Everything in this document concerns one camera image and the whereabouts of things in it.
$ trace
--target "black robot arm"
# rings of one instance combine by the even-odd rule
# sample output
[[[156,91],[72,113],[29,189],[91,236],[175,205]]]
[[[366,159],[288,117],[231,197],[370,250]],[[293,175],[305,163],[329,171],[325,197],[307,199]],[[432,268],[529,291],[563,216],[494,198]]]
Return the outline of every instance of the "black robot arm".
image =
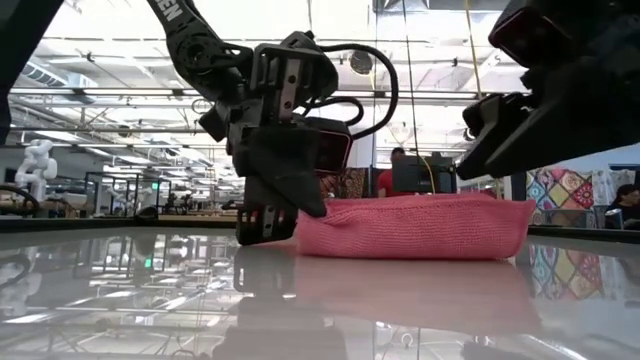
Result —
[[[192,0],[147,2],[164,28],[178,74],[208,100],[243,100],[253,50],[222,41]]]
[[[458,167],[511,175],[640,141],[640,3],[513,0],[489,40],[528,71],[529,94],[464,111],[476,136]]]
[[[148,0],[167,35],[175,68],[214,106],[198,121],[216,141],[226,139],[227,154],[245,178],[238,215],[240,243],[291,236],[298,210],[326,214],[318,176],[346,167],[354,140],[384,127],[398,103],[398,76],[389,59],[365,45],[321,47],[311,32],[293,32],[280,44],[255,50],[222,41],[192,0]],[[355,98],[334,97],[338,73],[325,55],[365,51],[387,68],[391,82],[386,116],[369,129],[351,134],[364,115]],[[311,109],[336,103],[358,108],[349,121],[307,117]],[[303,114],[297,108],[305,109]]]

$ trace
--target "computer monitor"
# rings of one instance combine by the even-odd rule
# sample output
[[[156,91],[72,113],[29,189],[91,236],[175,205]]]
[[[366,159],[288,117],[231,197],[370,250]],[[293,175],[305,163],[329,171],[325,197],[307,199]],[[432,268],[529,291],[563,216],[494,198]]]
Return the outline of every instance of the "computer monitor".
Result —
[[[413,192],[413,193],[456,193],[456,173],[455,164],[452,158],[448,157],[422,157],[433,171],[433,181],[429,168],[417,156],[403,156],[393,162],[392,179],[393,191]]]
[[[4,182],[5,183],[13,183],[16,181],[16,169],[5,169],[4,171]]]

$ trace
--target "table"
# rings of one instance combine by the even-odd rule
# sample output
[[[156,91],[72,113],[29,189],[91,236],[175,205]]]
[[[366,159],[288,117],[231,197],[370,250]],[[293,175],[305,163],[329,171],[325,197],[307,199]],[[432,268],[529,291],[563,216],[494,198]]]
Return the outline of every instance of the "table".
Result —
[[[0,290],[23,299],[0,304],[0,358],[631,359],[640,343],[635,245],[529,236],[508,262],[404,262],[240,248],[230,229],[0,236],[4,266],[31,264]]]

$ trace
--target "pink towel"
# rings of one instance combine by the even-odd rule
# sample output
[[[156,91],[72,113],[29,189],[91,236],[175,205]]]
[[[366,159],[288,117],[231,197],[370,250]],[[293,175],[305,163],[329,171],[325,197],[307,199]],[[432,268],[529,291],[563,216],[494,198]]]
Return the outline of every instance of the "pink towel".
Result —
[[[298,217],[298,253],[374,259],[503,259],[527,235],[533,201],[483,194],[330,200],[327,216]]]

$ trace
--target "person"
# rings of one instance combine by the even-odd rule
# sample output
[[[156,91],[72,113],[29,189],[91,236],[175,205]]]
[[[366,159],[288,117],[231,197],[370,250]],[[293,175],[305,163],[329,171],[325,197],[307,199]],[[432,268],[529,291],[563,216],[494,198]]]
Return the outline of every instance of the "person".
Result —
[[[404,149],[397,147],[391,151],[391,163],[405,156]],[[393,191],[393,175],[391,169],[387,169],[378,177],[378,197],[393,197],[414,195],[414,193],[404,193]]]
[[[620,209],[624,227],[640,229],[640,190],[634,185],[625,184],[618,188],[616,199],[613,200],[607,211]],[[607,228],[615,228],[615,224],[607,221]]]

